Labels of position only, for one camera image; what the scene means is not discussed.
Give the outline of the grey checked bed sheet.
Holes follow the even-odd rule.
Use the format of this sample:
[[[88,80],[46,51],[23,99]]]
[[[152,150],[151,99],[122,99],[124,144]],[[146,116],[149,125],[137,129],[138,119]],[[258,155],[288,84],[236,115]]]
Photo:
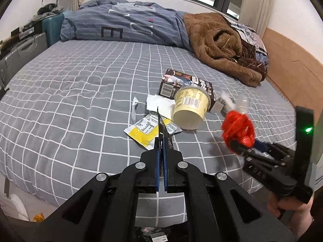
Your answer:
[[[58,42],[26,64],[1,100],[1,173],[56,207],[99,172],[120,173],[143,148],[125,134],[146,115],[168,69],[245,96],[256,137],[295,147],[295,111],[269,82],[250,88],[181,48],[104,41]]]

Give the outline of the dark printed carton box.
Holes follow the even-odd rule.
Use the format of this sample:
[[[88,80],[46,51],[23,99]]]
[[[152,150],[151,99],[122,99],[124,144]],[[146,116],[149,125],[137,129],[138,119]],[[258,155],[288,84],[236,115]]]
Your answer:
[[[210,112],[215,104],[214,88],[211,82],[196,76],[188,75],[173,69],[167,69],[159,88],[159,95],[168,99],[175,99],[176,92],[182,86],[195,86],[204,89],[210,96]]]

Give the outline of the yellow snack wrapper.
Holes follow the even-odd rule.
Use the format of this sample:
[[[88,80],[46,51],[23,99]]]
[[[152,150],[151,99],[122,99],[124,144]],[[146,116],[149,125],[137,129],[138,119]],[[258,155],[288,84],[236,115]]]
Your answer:
[[[154,148],[154,140],[159,134],[158,114],[150,112],[134,125],[124,130],[124,133],[147,150]]]

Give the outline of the grey suitcase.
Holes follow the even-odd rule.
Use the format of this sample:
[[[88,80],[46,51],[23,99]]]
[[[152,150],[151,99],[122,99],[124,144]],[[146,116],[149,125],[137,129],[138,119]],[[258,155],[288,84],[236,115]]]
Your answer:
[[[24,65],[47,48],[47,36],[45,33],[29,37],[13,48],[1,59],[1,87],[5,88]]]

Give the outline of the patterned pillow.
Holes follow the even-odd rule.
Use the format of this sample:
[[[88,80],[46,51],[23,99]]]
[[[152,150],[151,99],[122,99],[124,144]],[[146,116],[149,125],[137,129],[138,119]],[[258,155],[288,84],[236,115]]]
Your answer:
[[[246,41],[248,44],[253,45],[256,50],[256,59],[263,63],[265,67],[269,68],[269,57],[267,49],[260,38],[260,36],[255,32],[254,29],[248,27],[244,24],[228,20],[231,28],[235,29],[239,33],[242,40]]]

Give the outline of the red plastic bag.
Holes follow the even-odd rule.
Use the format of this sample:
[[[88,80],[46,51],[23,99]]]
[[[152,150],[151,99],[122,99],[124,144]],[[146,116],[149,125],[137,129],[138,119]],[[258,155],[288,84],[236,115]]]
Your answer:
[[[255,143],[254,125],[246,114],[232,110],[227,113],[222,123],[222,138],[233,153],[238,153],[231,147],[232,141],[237,141],[239,144],[252,148]]]

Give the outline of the wooden headboard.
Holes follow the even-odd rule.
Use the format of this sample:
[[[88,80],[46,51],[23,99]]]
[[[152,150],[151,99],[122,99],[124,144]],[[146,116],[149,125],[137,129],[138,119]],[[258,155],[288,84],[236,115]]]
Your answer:
[[[267,28],[262,38],[269,56],[268,78],[293,106],[322,112],[322,63],[288,37]]]

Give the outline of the beige curtain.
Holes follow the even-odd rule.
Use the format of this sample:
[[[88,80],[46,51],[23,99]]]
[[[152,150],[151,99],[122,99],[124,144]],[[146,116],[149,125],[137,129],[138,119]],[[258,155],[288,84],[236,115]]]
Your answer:
[[[274,0],[242,0],[238,23],[251,27],[262,38],[271,17]]]

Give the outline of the white tissue paper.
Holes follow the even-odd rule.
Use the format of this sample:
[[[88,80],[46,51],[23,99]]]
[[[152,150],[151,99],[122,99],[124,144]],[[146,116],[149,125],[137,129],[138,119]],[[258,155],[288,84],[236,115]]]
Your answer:
[[[146,99],[146,109],[150,112],[158,112],[161,116],[172,120],[175,101],[160,95],[148,95]]]

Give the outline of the brown fleece blanket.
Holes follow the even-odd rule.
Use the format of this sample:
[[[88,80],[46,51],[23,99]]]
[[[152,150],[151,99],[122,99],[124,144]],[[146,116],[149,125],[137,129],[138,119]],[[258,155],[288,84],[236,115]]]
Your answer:
[[[202,63],[254,88],[265,80],[267,70],[256,59],[255,46],[242,40],[224,16],[185,14],[183,21],[190,44]]]

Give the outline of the white QR code pouch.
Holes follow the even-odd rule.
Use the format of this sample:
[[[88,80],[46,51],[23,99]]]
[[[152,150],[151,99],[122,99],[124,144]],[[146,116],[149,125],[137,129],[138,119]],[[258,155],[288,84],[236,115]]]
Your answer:
[[[241,114],[247,114],[249,107],[248,98],[245,95],[240,95],[234,99],[225,91],[221,91],[215,97],[214,104],[210,109],[211,114],[221,113],[226,115],[228,112],[235,110]]]

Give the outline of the blue striped duvet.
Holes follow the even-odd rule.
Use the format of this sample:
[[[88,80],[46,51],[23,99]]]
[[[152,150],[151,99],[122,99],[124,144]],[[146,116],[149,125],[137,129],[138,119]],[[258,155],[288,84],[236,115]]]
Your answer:
[[[60,38],[176,46],[192,50],[184,13],[152,2],[90,0],[63,20]]]

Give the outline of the small white wrapper strip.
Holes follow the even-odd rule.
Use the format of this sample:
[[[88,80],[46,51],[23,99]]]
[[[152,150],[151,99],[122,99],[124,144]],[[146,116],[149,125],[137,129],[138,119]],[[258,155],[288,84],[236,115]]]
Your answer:
[[[134,97],[131,104],[131,119],[133,123],[136,123],[136,107],[138,105],[137,97]]]

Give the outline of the yellow paper cup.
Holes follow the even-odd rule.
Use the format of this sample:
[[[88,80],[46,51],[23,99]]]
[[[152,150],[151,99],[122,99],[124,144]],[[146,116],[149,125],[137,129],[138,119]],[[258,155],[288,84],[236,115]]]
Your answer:
[[[204,89],[183,86],[175,94],[172,120],[182,130],[196,130],[204,121],[210,103],[210,96]]]

